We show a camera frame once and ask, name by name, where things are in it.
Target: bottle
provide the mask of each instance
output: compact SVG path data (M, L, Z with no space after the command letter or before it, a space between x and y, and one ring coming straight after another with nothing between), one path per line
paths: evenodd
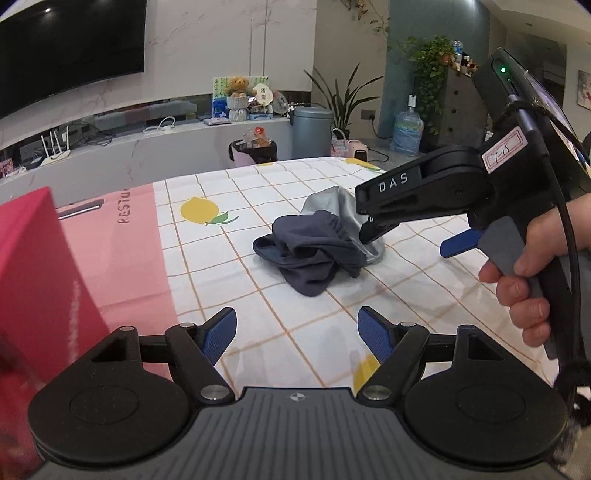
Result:
M459 41L459 40L454 40L452 42L452 47L453 47L453 51L458 54L458 53L462 53L464 50L464 44Z
M464 58L462 58L462 66L461 66L461 71L464 75L468 73L468 62L470 62L470 56L464 55Z
M408 97L408 110L396 115L394 134L390 145L390 150L410 157L418 155L418 147L425 128L425 123L421 120L419 114L414 111L416 106L416 95L410 95Z

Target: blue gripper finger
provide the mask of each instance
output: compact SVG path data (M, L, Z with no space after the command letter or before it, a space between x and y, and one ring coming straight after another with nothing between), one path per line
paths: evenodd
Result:
M362 307L357 314L359 336L380 364L394 351L390 331L394 325L370 307Z
M236 325L236 311L226 307L199 327L200 337L203 339L201 351L212 365L220 360L234 340Z
M441 243L439 254L443 258L451 258L468 250L473 250L478 247L478 240L480 240L482 234L482 231L470 228L465 232L454 235Z

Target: white grid tablecloth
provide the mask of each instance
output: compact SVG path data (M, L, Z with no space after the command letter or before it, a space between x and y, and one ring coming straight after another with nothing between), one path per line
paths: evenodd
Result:
M450 260L441 242L468 228L454 216L402 224L384 236L382 262L357 279L337 275L315 298L298 294L279 271L252 250L273 221L296 215L306 197L336 185L355 186L380 172L344 159L294 160L177 177L154 184L160 238L179 322L201 324L225 306L238 315L236 338L217 368L239 394L244 386L358 387L371 354L356 330L360 307L393 323L416 322L432 332L477 325L546 380L557 366L541 348L526 347L495 286L478 282L486 258L470 251ZM181 206L192 197L217 204L226 225L186 221ZM426 374L447 368L429 365Z

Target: teddy bear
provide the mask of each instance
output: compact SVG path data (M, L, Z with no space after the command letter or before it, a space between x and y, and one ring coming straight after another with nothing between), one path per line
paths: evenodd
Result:
M226 89L226 94L231 97L255 96L256 90L248 89L248 79L246 77L232 77L230 85Z

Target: finger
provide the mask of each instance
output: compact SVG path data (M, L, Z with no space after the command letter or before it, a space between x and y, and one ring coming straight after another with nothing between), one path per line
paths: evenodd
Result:
M591 225L588 212L591 196L585 195L567 204L578 249L591 245ZM515 273L532 277L540 273L554 257L566 255L564 228L557 209L535 218L527 228L527 241L521 257L514 266Z
M501 278L502 274L496 265L488 260L480 269L478 279L484 283L496 283Z
M548 320L550 304L546 299L527 299L514 304L509 314L518 328L531 328Z
M548 322L540 323L535 327L523 331L523 342L532 348L539 347L546 343L550 338L550 324Z
M519 277L501 277L496 286L496 298L504 307L511 307L530 295L527 280Z

